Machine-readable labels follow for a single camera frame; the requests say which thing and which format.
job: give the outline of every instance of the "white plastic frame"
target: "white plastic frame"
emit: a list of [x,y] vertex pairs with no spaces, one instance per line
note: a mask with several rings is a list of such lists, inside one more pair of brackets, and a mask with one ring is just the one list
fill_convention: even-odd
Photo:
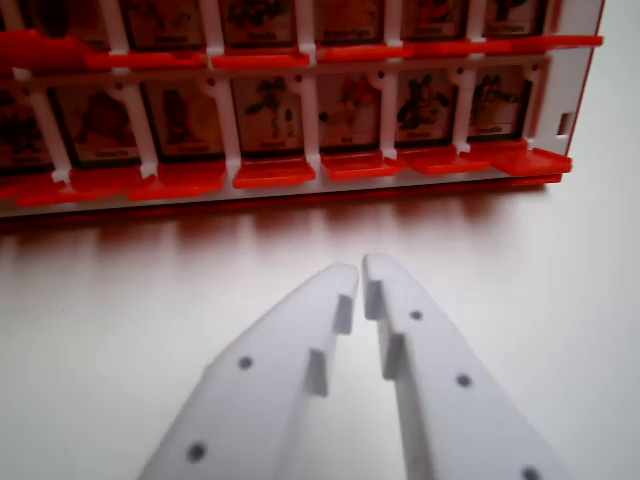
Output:
[[[471,0],[470,14],[466,26],[466,36],[472,41],[484,41],[481,37],[484,22],[484,9],[488,0]],[[112,53],[128,51],[124,24],[120,17],[116,0],[100,0],[106,14],[107,30],[112,45]],[[384,39],[388,45],[400,45],[401,7],[385,8]],[[603,0],[549,0],[547,15],[544,22],[544,33],[583,34],[596,33]],[[576,113],[579,107],[585,78],[592,55],[590,48],[573,50],[550,51],[545,55],[485,57],[484,55],[470,55],[465,58],[442,58],[424,60],[400,60],[317,64],[315,60],[315,43],[313,35],[313,0],[295,0],[298,47],[311,56],[311,65],[306,68],[287,70],[216,70],[211,67],[202,69],[166,70],[166,71],[134,71],[128,69],[114,69],[113,72],[56,75],[50,77],[33,78],[29,72],[15,69],[16,79],[1,79],[0,87],[14,88],[16,82],[21,88],[26,87],[31,92],[34,109],[40,122],[43,135],[49,147],[56,171],[56,180],[66,180],[69,177],[70,163],[66,158],[58,127],[51,123],[52,113],[47,105],[43,92],[49,86],[73,85],[80,83],[97,83],[105,85],[122,84],[121,99],[125,103],[132,122],[132,129],[138,143],[141,155],[141,173],[143,177],[152,175],[156,171],[158,156],[151,136],[147,113],[140,97],[138,83],[151,79],[195,79],[206,94],[216,99],[221,122],[222,140],[225,147],[225,162],[227,179],[224,187],[217,192],[198,197],[132,202],[123,196],[109,197],[101,200],[78,203],[52,205],[46,207],[20,208],[10,201],[0,203],[1,216],[16,216],[38,213],[48,213],[69,210],[92,210],[137,206],[146,204],[173,204],[213,200],[234,200],[242,198],[271,197],[282,195],[298,195],[345,190],[363,190],[387,187],[401,187],[414,185],[429,185],[460,181],[485,180],[506,177],[504,173],[489,169],[484,172],[426,176],[405,170],[393,177],[373,178],[351,182],[332,182],[324,172],[318,147],[318,107],[317,107],[317,75],[338,72],[366,72],[371,84],[381,90],[381,122],[380,149],[387,158],[396,158],[394,148],[395,116],[397,113],[397,72],[399,69],[431,69],[445,68],[449,78],[458,87],[458,101],[454,117],[453,144],[459,152],[469,151],[467,143],[468,118],[471,110],[473,88],[475,85],[475,71],[486,65],[522,65],[527,79],[533,83],[529,100],[523,138],[531,148],[539,147],[559,154],[566,154],[570,142],[570,135],[558,135],[558,126],[563,114],[570,114],[571,124],[568,130],[573,130]],[[23,28],[22,18],[17,9],[16,0],[0,0],[0,11],[4,16],[8,29]],[[219,55],[224,52],[223,37],[220,29],[220,15],[217,0],[201,0],[203,14],[203,28],[207,42],[208,56]],[[474,16],[472,12],[482,12]],[[383,71],[383,79],[377,73]],[[230,80],[240,76],[275,76],[283,75],[288,86],[301,96],[302,129],[304,135],[304,152],[307,162],[316,171],[315,180],[295,187],[235,189],[233,179],[241,167],[241,155],[236,130],[235,111],[231,95]],[[209,86],[206,81],[213,78],[215,85]]]

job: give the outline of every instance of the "white plastic divider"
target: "white plastic divider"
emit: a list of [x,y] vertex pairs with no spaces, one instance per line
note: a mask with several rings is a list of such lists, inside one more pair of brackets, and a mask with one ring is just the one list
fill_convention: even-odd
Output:
[[18,0],[0,0],[0,12],[7,30],[22,30],[25,28]]
[[220,134],[224,146],[225,162],[227,165],[227,183],[232,182],[242,166],[240,138],[236,121],[236,111],[233,104],[231,79],[222,77],[215,79],[215,85],[208,86],[205,92],[210,92],[216,99],[218,117],[220,118]]
[[558,22],[560,20],[563,3],[563,0],[547,0],[547,11],[545,12],[544,23],[542,25],[543,35],[553,35],[558,31]]
[[62,135],[60,135],[58,122],[51,109],[46,90],[43,88],[30,89],[27,95],[19,95],[18,98],[20,97],[23,97],[25,103],[31,106],[36,116],[42,138],[49,149],[49,155],[51,155],[51,161],[55,167],[54,180],[68,182],[71,171],[69,153],[62,140]]
[[320,136],[318,127],[318,90],[315,76],[287,75],[285,77],[288,87],[300,95],[300,108],[302,109],[302,137],[304,139],[304,154],[311,167],[319,172],[322,168],[320,162]]
[[200,0],[200,16],[207,43],[207,64],[211,67],[211,57],[224,55],[224,36],[218,0]]
[[522,65],[524,70],[525,80],[531,82],[531,92],[529,94],[529,104],[525,106],[527,109],[524,122],[522,124],[522,138],[527,141],[529,148],[533,148],[532,143],[535,138],[535,132],[537,129],[537,113],[540,110],[540,102],[542,100],[542,86],[541,81],[548,68],[548,62],[541,61],[536,63],[528,63]]
[[484,22],[487,16],[488,1],[489,0],[469,0],[467,38],[472,42],[484,41]]
[[309,55],[311,65],[316,64],[314,8],[314,0],[295,0],[298,48],[301,52]]
[[403,0],[387,0],[384,5],[384,41],[390,47],[403,43],[400,39],[403,6]]
[[158,154],[151,135],[151,126],[142,102],[140,85],[126,76],[114,77],[107,92],[116,100],[123,102],[129,114],[131,130],[140,154],[140,173],[143,178],[157,173]]
[[447,70],[451,83],[458,88],[458,99],[453,119],[451,143],[458,153],[469,152],[469,118],[473,107],[473,92],[476,86],[477,71],[475,68],[451,67]]
[[111,53],[120,54],[129,51],[129,40],[124,28],[124,20],[120,11],[120,2],[116,0],[99,0],[104,16]]
[[380,150],[391,159],[398,158],[395,149],[396,114],[398,103],[398,72],[370,71],[369,83],[382,92],[380,98]]

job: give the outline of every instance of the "white table surface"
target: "white table surface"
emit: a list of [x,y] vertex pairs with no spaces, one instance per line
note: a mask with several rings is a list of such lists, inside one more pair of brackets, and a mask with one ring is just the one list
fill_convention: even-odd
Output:
[[[378,251],[431,291],[577,479],[637,479],[638,18],[640,2],[608,2],[559,185],[1,236],[0,478],[136,478],[225,345],[316,271]],[[404,478],[361,302],[331,389],[298,478]]]

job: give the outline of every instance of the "screw hole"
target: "screw hole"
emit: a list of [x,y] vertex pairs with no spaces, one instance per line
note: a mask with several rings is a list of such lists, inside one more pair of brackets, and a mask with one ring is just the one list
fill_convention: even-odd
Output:
[[242,357],[238,361],[238,366],[242,370],[249,370],[253,366],[253,358],[251,358],[251,357]]
[[207,447],[202,442],[196,442],[187,450],[187,460],[191,463],[198,463],[207,454]]
[[522,478],[524,478],[524,480],[541,480],[542,479],[538,471],[533,467],[525,467],[522,470]]
[[465,373],[461,373],[456,377],[456,382],[458,382],[458,385],[460,385],[461,387],[467,388],[471,386],[471,377],[469,377],[469,375]]

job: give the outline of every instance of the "character card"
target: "character card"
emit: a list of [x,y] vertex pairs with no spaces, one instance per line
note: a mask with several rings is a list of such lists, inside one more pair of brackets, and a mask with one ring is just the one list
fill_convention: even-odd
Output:
[[284,77],[234,78],[232,88],[243,155],[303,150],[300,97]]
[[104,87],[58,87],[49,94],[72,161],[85,167],[139,162],[127,108]]
[[216,101],[195,81],[149,81],[143,91],[162,156],[224,155]]
[[535,35],[544,0],[487,0],[486,37]]
[[20,0],[27,28],[49,37],[72,35],[101,50],[109,37],[98,0]]
[[451,40],[460,38],[468,0],[404,0],[403,40]]
[[170,50],[204,46],[198,0],[120,0],[133,48]]
[[296,40],[294,0],[220,0],[230,47],[285,47]]
[[316,41],[327,45],[382,40],[383,0],[315,0]]
[[477,75],[469,141],[519,138],[531,86],[522,67],[480,68]]
[[9,90],[0,90],[0,175],[52,168],[31,107],[16,101]]
[[400,71],[396,145],[448,145],[455,105],[456,88],[446,70]]
[[318,77],[321,149],[376,148],[380,139],[380,91],[365,73]]

